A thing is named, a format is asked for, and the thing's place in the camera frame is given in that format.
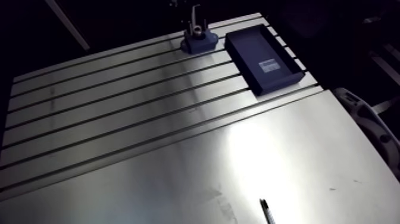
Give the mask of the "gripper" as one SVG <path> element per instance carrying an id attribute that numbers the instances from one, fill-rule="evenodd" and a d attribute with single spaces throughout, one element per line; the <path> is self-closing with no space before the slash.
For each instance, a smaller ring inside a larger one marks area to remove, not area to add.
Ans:
<path id="1" fill-rule="evenodd" d="M 189 9 L 190 13 L 186 31 L 188 33 L 204 33 L 208 28 L 205 8 L 201 4 L 195 4 Z"/>

